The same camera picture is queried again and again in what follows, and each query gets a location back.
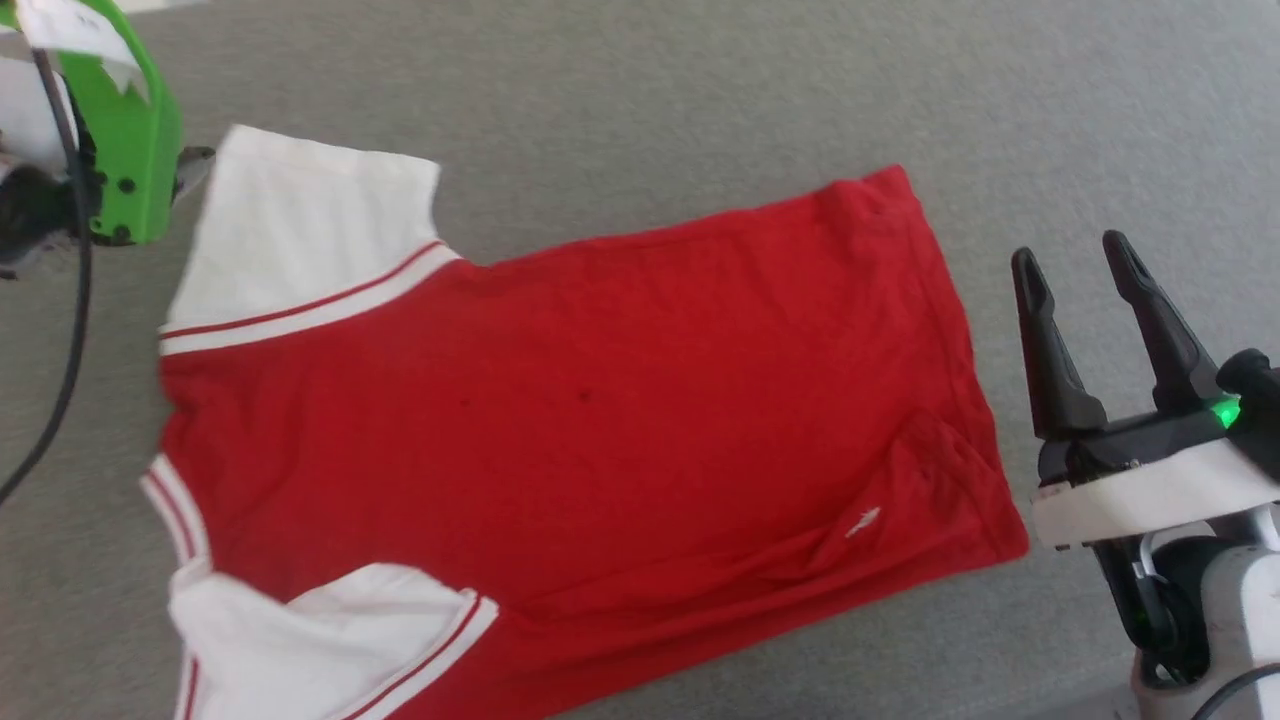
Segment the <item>white paper label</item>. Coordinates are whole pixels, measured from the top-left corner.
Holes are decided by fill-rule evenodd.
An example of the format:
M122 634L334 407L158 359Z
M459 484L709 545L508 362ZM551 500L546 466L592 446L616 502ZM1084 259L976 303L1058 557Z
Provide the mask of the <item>white paper label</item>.
M36 50L96 58L120 94L148 90L129 44L113 22L81 0L12 0L18 31Z

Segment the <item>red and white t-shirt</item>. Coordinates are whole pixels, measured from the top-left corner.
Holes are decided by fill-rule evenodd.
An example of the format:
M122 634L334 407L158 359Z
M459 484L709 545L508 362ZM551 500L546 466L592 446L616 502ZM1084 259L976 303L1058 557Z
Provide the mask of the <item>red and white t-shirt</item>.
M902 167L492 265L439 179L218 149L141 480L173 720L544 720L1028 552Z

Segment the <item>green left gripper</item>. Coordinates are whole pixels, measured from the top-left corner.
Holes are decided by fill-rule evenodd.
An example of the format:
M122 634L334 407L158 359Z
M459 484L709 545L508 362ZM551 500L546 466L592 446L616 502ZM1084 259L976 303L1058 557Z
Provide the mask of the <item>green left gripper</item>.
M148 90L120 94L96 58L36 50L0 0L0 38L18 35L29 56L0 56L0 155L68 178L79 237L148 243L165 233L174 197L205 181L216 151L183 146L183 117L157 64L118 0L81 0L129 44Z

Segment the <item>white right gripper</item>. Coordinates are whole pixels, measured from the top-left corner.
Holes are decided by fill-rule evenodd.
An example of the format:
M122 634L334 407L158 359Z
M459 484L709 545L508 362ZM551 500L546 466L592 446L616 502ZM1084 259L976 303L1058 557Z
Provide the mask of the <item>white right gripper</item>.
M1106 231L1102 245L1140 331L1156 409L1189 413L1221 398L1219 366L1128 237ZM1030 501L1039 539L1088 544L1203 521L1240 542L1280 550L1270 511L1280 503L1280 411L1222 401L1075 438L1107 424L1105 406L1085 391L1030 249L1012 254L1011 273L1033 432L1051 442L1039 465L1047 474Z

